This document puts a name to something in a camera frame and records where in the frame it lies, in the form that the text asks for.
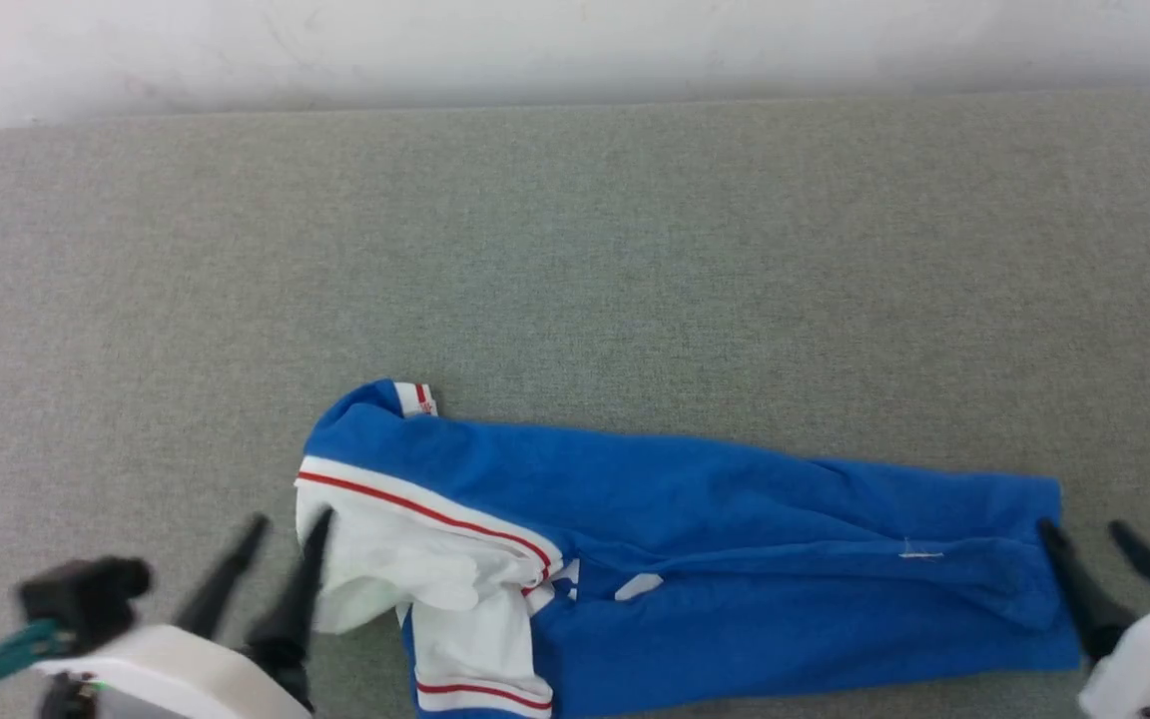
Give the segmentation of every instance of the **folded jacket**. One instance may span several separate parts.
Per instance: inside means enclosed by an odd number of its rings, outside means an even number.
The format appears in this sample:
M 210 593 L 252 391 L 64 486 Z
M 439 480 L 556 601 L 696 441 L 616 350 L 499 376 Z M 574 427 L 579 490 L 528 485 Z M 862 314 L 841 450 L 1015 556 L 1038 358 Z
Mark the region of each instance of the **folded jacket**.
M 316 423 L 297 488 L 301 536 L 337 511 L 316 628 L 397 609 L 439 719 L 1079 663 L 1050 479 L 448 420 L 379 381 Z

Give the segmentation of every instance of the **gray fabric surface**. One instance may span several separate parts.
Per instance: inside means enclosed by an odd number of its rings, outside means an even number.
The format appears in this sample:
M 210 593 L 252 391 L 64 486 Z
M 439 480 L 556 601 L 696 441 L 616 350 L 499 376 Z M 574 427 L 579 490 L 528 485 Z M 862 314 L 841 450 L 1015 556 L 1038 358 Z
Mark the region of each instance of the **gray fabric surface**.
M 1150 92 L 132 118 L 0 132 L 0 633 L 47 565 L 143 554 L 169 615 L 250 511 L 293 554 L 316 415 L 444 413 L 1063 479 L 1150 535 Z M 324 718 L 409 716 L 393 625 Z M 1066 718 L 1074 674 L 666 716 Z M 25 716 L 41 682 L 0 690 Z

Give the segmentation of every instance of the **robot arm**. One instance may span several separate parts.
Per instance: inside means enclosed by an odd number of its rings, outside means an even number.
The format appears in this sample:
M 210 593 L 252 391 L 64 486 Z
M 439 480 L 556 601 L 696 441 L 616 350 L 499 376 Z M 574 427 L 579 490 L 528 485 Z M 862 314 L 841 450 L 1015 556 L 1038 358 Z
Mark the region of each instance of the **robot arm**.
M 150 584 L 138 559 L 70 561 L 20 584 L 28 626 L 0 643 L 0 679 L 29 665 L 51 674 L 41 719 L 94 718 L 101 686 L 191 719 L 307 719 L 305 660 L 331 519 L 327 510 L 315 520 L 282 595 L 240 649 L 212 637 L 269 526 L 263 515 L 172 625 L 132 628 L 131 599 Z
M 55 678 L 41 719 L 94 718 L 100 686 L 191 719 L 307 719 L 314 705 L 305 660 L 331 518 L 327 510 L 315 520 L 282 596 L 241 649 L 212 637 L 260 546 L 264 518 L 253 520 L 172 625 L 132 628 L 129 601 L 150 583 L 138 559 L 71 561 L 30 579 L 20 587 L 28 625 L 0 643 L 0 679 L 29 665 Z M 1040 531 L 1091 666 L 1081 709 L 1091 719 L 1150 719 L 1150 614 L 1136 618 L 1112 601 L 1063 529 L 1042 520 Z M 1150 545 L 1124 522 L 1110 533 L 1150 581 Z
M 1103 591 L 1063 529 L 1046 519 L 1040 531 L 1090 661 L 1089 681 L 1078 696 L 1081 710 L 1092 719 L 1150 719 L 1150 614 L 1135 618 Z M 1109 531 L 1133 569 L 1150 582 L 1149 543 L 1119 520 Z

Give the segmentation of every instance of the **white sleeve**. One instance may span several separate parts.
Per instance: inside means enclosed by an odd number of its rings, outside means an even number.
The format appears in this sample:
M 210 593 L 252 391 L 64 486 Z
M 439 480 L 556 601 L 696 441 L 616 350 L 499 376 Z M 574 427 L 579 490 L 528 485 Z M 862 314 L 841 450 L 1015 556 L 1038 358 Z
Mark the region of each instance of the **white sleeve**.
M 420 709 L 493 709 L 552 716 L 553 691 L 535 674 L 530 613 L 520 590 L 483 596 L 470 610 L 411 611 Z
M 337 518 L 322 567 L 316 632 L 348 632 L 402 602 L 470 610 L 480 594 L 523 584 L 537 573 L 497 543 L 442 531 L 368 496 L 302 480 L 296 510 L 301 541 L 323 506 Z

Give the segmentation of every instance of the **white stripe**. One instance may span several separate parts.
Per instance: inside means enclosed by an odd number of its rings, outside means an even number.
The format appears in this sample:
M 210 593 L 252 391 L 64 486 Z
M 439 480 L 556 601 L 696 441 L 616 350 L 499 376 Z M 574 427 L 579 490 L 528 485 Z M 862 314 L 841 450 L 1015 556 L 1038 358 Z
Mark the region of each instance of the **white stripe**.
M 537 702 L 537 704 L 551 704 L 553 699 L 552 690 L 540 695 L 539 693 L 519 690 L 518 687 L 511 684 L 484 681 L 484 679 L 439 678 L 438 681 L 425 682 L 423 679 L 420 679 L 419 672 L 416 672 L 415 679 L 416 681 L 428 686 L 466 684 L 492 688 L 492 690 L 509 693 L 511 695 L 523 697 L 523 699 Z M 526 716 L 526 718 L 529 719 L 549 719 L 549 716 L 553 714 L 552 706 L 549 706 L 549 709 L 535 709 L 535 706 L 527 706 L 526 704 L 521 704 L 521 702 L 496 695 L 496 693 L 476 693 L 471 690 L 425 693 L 420 688 L 416 688 L 415 695 L 416 701 L 420 702 L 420 709 L 423 709 L 424 711 L 446 711 L 451 709 L 498 709 L 508 711 L 508 713 L 512 714 Z
M 646 594 L 661 583 L 662 578 L 659 574 L 638 574 L 638 576 L 629 579 L 629 581 L 624 582 L 623 587 L 615 590 L 615 602 L 630 601 L 634 596 Z
M 467 506 L 452 502 L 451 499 L 446 499 L 446 497 L 439 496 L 437 492 L 428 490 L 428 488 L 416 485 L 414 482 L 407 482 L 406 480 L 400 480 L 398 477 L 390 476 L 389 474 L 374 473 L 374 471 L 370 469 L 346 465 L 344 461 L 323 459 L 322 457 L 306 457 L 305 461 L 301 461 L 300 464 L 300 471 L 301 473 L 323 474 L 323 476 L 344 480 L 348 483 L 354 483 L 354 485 L 375 488 L 375 490 L 379 490 L 384 492 L 384 495 L 401 497 L 401 499 L 405 499 L 406 502 L 423 506 L 425 510 L 435 511 L 435 513 L 443 514 L 445 518 L 455 519 L 458 522 L 476 525 L 478 527 L 491 529 L 491 531 L 494 533 L 503 533 L 524 538 L 524 541 L 532 543 L 549 557 L 549 572 L 557 572 L 562 567 L 562 552 L 558 551 L 557 545 L 543 535 L 530 531 L 530 529 L 526 527 L 520 527 L 512 522 L 505 522 L 503 519 L 493 518 L 493 515 L 488 514 L 484 511 L 467 508 Z M 297 480 L 296 485 L 300 487 L 300 483 L 306 481 L 307 480 Z M 314 485 L 321 488 L 332 488 L 330 485 L 322 485 L 320 482 L 314 482 Z M 348 491 L 345 490 L 345 488 L 332 488 L 332 490 Z M 511 541 L 511 538 L 507 537 L 475 533 L 473 529 L 466 527 L 455 527 L 455 525 L 439 522 L 439 520 L 430 518 L 428 514 L 420 513 L 420 511 L 406 508 L 406 506 L 400 504 L 393 504 L 392 502 L 379 499 L 377 496 L 366 496 L 360 495 L 360 492 L 351 492 L 351 497 L 355 497 L 355 499 L 360 502 L 367 502 L 373 506 L 377 506 L 377 508 L 394 511 L 397 514 L 401 514 L 402 518 L 409 518 L 427 527 L 435 527 L 443 529 L 443 531 L 465 537 L 480 538 L 480 541 L 503 543 L 504 545 L 511 546 L 515 551 L 520 552 L 520 554 L 534 559 L 537 567 L 543 565 L 543 561 L 535 554 L 534 550 L 530 550 L 530 548 L 524 545 L 524 543 Z

